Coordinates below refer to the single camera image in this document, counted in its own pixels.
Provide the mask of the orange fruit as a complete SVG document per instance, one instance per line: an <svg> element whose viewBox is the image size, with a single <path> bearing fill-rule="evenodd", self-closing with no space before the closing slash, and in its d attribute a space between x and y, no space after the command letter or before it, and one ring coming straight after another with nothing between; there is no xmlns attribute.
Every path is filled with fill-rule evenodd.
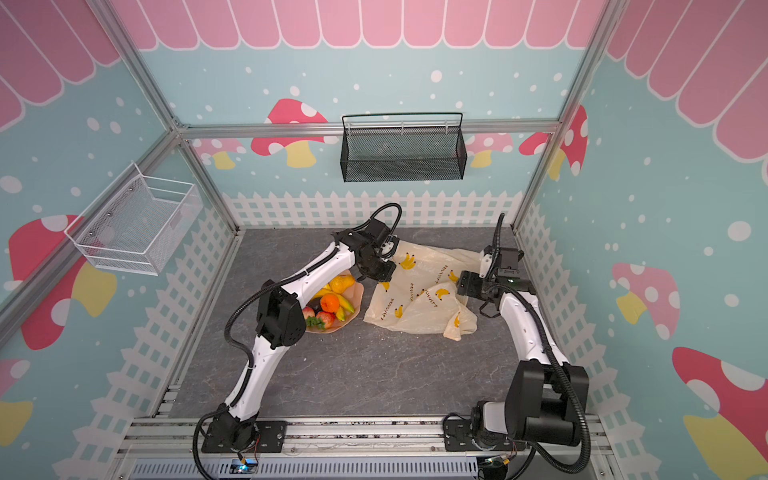
<svg viewBox="0 0 768 480"><path fill-rule="evenodd" d="M320 298L320 308L324 312L335 314L341 308L339 297L335 293L324 294Z"/></svg>

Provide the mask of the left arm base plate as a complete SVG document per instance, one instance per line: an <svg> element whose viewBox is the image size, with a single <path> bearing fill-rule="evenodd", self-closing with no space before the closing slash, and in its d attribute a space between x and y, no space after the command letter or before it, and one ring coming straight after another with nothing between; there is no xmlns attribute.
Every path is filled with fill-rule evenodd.
<svg viewBox="0 0 768 480"><path fill-rule="evenodd" d="M203 453L280 453L286 439L286 421L236 422L214 420L205 432Z"/></svg>

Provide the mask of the long yellow banana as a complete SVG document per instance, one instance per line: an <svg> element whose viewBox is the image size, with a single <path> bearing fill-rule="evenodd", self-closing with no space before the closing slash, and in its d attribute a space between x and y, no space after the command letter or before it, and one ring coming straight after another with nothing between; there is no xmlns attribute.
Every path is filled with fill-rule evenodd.
<svg viewBox="0 0 768 480"><path fill-rule="evenodd" d="M334 298L341 298L342 297L341 294L336 293L336 292L334 292L334 291L332 291L330 289L321 289L312 297L312 299L322 299L323 297L325 297L327 295L332 295Z"/></svg>

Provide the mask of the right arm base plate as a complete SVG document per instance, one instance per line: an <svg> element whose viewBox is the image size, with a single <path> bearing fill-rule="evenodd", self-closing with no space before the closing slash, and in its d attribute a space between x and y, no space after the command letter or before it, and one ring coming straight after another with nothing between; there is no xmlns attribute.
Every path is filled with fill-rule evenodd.
<svg viewBox="0 0 768 480"><path fill-rule="evenodd" d="M444 448L448 452L524 452L529 449L525 442L489 433L458 415L444 417L441 429Z"/></svg>

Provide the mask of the banana print plastic bag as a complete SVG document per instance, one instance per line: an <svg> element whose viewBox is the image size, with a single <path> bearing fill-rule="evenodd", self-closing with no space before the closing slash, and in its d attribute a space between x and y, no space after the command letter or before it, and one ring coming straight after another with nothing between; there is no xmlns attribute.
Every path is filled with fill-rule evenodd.
<svg viewBox="0 0 768 480"><path fill-rule="evenodd" d="M392 278L376 286L364 321L390 331L461 340L477 330L477 315L457 285L461 273L479 271L480 260L478 252L400 242Z"/></svg>

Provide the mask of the yellow pear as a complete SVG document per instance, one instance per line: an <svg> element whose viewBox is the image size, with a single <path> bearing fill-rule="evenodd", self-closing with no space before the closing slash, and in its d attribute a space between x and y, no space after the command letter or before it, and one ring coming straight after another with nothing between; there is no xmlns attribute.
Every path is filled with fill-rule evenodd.
<svg viewBox="0 0 768 480"><path fill-rule="evenodd" d="M355 283L356 280L352 275L338 275L328 283L328 286L334 293L343 294Z"/></svg>

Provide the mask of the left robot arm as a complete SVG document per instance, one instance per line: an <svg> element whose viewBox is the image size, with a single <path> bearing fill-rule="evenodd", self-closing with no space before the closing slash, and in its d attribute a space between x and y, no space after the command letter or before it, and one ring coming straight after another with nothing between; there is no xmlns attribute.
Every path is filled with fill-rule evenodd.
<svg viewBox="0 0 768 480"><path fill-rule="evenodd" d="M397 222L387 225L370 216L358 226L333 233L333 241L318 257L287 278L265 282L229 316L224 339L246 355L246 364L223 403L202 415L194 427L191 452L203 475L207 474L200 460L204 443L238 455L258 445L257 416L264 393L285 353L304 336L303 308L314 295L352 268L378 282L392 279L397 226ZM248 347L232 336L232 329L253 304L257 306L255 339Z"/></svg>

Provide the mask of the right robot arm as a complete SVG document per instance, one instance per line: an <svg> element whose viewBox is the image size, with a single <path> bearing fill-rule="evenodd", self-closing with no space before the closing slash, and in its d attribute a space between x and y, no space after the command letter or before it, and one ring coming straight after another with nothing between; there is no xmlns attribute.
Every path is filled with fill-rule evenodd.
<svg viewBox="0 0 768 480"><path fill-rule="evenodd" d="M490 245L480 271L464 271L457 292L494 305L507 325L518 365L506 398L480 401L470 417L469 436L481 450L524 443L554 469L578 474L589 465L586 404L589 376L552 342L532 283L519 276L524 253Z"/></svg>

